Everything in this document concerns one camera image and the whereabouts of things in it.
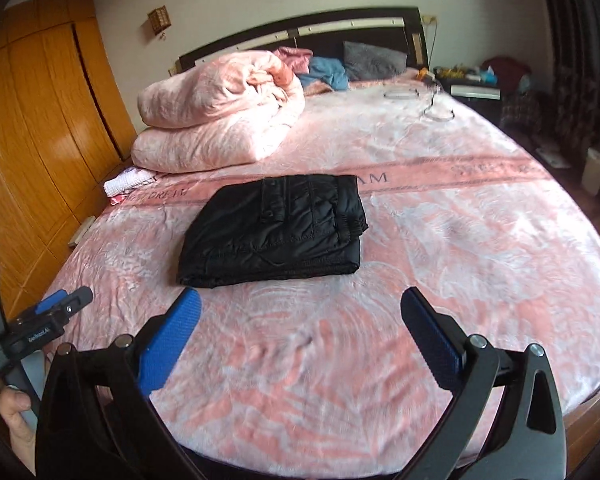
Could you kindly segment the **person's left hand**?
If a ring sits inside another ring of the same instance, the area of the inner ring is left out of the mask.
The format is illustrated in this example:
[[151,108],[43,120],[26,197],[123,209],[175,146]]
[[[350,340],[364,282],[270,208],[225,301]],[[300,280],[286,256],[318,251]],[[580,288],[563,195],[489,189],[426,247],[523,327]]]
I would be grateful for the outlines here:
[[10,387],[1,391],[0,415],[9,430],[12,452],[31,474],[35,474],[35,433],[22,416],[30,408],[27,393]]

